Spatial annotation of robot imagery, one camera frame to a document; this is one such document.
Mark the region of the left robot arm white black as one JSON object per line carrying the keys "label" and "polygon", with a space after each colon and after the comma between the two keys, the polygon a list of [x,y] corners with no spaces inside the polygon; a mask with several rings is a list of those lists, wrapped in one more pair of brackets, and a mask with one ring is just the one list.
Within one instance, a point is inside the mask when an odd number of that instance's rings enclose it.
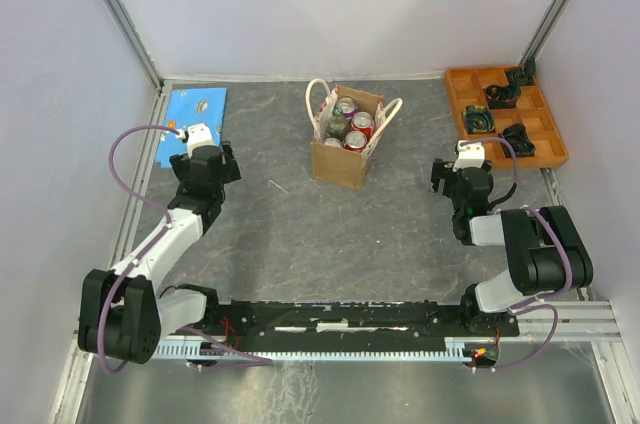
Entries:
{"label": "left robot arm white black", "polygon": [[219,217],[225,186],[240,179],[230,142],[202,145],[170,159],[179,181],[165,217],[133,250],[109,270],[94,269],[82,285],[78,329],[80,349],[108,363],[144,364],[160,340],[190,325],[209,334],[221,322],[214,291],[182,285],[162,295],[160,284],[180,257]]}

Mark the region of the dark green sock rear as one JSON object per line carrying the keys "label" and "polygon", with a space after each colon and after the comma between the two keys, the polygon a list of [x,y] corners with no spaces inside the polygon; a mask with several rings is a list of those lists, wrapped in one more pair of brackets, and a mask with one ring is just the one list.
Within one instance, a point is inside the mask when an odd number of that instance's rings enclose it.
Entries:
{"label": "dark green sock rear", "polygon": [[531,56],[520,67],[507,69],[505,75],[512,87],[533,86],[536,69],[535,57]]}

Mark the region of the green glass bottle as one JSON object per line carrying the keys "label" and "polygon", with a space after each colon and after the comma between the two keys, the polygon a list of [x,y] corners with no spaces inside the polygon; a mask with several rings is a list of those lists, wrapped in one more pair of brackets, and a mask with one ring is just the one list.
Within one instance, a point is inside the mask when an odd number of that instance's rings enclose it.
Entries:
{"label": "green glass bottle", "polygon": [[325,127],[326,137],[343,141],[350,131],[351,126],[349,120],[344,116],[340,108],[335,107]]}

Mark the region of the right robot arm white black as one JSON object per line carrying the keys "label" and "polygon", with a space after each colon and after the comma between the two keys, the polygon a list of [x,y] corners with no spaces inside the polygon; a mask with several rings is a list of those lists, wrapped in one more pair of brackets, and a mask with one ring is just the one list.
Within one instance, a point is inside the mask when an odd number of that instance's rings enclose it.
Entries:
{"label": "right robot arm white black", "polygon": [[469,286],[459,305],[430,305],[426,319],[432,328],[477,337],[515,337],[518,312],[592,283],[591,257],[565,207],[499,211],[497,206],[510,199],[517,186],[492,201],[489,161],[462,168],[436,159],[431,185],[451,200],[457,240],[466,246],[501,247],[506,257],[506,269]]}

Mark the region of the aluminium frame rail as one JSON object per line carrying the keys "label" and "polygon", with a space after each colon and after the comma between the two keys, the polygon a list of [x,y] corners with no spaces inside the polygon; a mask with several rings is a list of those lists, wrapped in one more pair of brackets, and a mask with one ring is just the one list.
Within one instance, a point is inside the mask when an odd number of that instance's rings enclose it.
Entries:
{"label": "aluminium frame rail", "polygon": [[[558,322],[552,336],[555,342],[620,342],[621,334],[608,301],[549,302],[556,309]],[[520,337],[543,342],[553,324],[549,309],[535,310],[517,318]]]}

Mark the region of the red cola can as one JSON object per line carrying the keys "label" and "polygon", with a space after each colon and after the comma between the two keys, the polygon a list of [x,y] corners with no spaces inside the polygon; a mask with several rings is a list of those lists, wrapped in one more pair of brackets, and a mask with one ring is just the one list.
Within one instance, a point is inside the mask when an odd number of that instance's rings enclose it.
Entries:
{"label": "red cola can", "polygon": [[349,132],[343,141],[343,148],[353,152],[362,152],[368,143],[367,135],[361,131]]}
{"label": "red cola can", "polygon": [[371,114],[360,111],[351,118],[351,128],[353,131],[362,132],[366,139],[370,140],[376,128],[375,119]]}

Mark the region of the purple soda can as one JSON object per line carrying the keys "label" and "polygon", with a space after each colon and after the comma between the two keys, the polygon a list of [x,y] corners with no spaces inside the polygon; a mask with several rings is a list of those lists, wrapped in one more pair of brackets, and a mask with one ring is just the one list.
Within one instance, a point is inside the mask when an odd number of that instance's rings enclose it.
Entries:
{"label": "purple soda can", "polygon": [[342,111],[344,117],[351,120],[359,112],[356,101],[350,97],[343,97],[336,101],[335,107]]}

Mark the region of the black rolled sock centre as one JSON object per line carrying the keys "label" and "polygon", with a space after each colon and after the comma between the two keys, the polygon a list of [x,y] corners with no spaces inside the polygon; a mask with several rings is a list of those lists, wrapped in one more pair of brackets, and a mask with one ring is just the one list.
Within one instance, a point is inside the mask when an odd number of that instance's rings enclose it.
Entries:
{"label": "black rolled sock centre", "polygon": [[484,89],[484,95],[490,109],[514,109],[521,96],[521,88],[518,85],[493,84]]}

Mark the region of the blue patterned cloth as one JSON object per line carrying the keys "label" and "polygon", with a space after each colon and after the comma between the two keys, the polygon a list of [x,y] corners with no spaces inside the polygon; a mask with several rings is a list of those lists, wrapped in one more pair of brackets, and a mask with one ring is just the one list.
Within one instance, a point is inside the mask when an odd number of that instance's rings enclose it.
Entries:
{"label": "blue patterned cloth", "polygon": [[[189,126],[206,124],[211,130],[215,145],[221,142],[225,114],[227,89],[223,87],[186,88],[173,90],[170,94],[164,125],[187,130]],[[172,133],[160,138],[156,162],[161,168],[171,167],[173,155],[184,154],[187,146]]]}

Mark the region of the silver top soda can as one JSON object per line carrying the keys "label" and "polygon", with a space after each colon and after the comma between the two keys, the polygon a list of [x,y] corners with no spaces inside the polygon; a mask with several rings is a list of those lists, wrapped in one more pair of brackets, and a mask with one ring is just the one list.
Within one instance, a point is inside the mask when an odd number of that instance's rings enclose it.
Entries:
{"label": "silver top soda can", "polygon": [[343,148],[343,143],[336,138],[327,138],[323,141],[323,144],[326,146],[330,146],[330,147],[335,147],[335,148]]}

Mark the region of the orange wooden divided tray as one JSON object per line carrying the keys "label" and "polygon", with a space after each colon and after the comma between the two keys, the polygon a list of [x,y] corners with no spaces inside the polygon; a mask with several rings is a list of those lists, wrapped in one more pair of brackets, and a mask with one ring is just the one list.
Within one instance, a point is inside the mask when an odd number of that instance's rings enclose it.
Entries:
{"label": "orange wooden divided tray", "polygon": [[[506,72],[509,66],[481,66],[450,68],[445,72],[444,82],[449,97],[452,116],[460,140],[497,137],[504,129],[522,124],[529,140],[535,146],[531,157],[520,157],[521,169],[557,168],[568,159],[564,141],[551,114],[546,98],[536,78],[532,84],[521,88],[521,95],[513,109],[491,109],[485,95],[490,85],[504,86],[508,83]],[[470,134],[464,112],[467,107],[488,108],[494,118],[491,133]]]}

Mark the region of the green yellow rolled sock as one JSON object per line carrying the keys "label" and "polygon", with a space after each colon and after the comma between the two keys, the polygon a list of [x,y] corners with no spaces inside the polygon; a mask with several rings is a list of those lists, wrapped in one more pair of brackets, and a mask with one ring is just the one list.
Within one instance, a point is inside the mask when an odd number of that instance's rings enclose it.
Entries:
{"label": "green yellow rolled sock", "polygon": [[466,106],[463,110],[463,122],[468,134],[490,134],[496,130],[494,116],[486,106]]}

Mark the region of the dark rolled sock front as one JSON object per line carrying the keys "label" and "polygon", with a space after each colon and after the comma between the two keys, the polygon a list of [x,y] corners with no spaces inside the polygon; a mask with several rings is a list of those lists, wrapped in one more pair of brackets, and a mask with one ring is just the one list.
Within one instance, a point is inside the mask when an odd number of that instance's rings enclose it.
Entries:
{"label": "dark rolled sock front", "polygon": [[535,144],[529,139],[524,124],[516,123],[506,127],[500,137],[509,143],[516,157],[535,155]]}

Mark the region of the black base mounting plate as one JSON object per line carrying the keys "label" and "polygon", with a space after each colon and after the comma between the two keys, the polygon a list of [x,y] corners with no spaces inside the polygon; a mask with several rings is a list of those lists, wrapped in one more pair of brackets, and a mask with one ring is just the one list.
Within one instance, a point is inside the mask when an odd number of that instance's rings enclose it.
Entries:
{"label": "black base mounting plate", "polygon": [[443,351],[447,338],[493,341],[520,335],[516,318],[482,313],[468,299],[461,304],[233,301],[209,308],[193,327],[249,353]]}

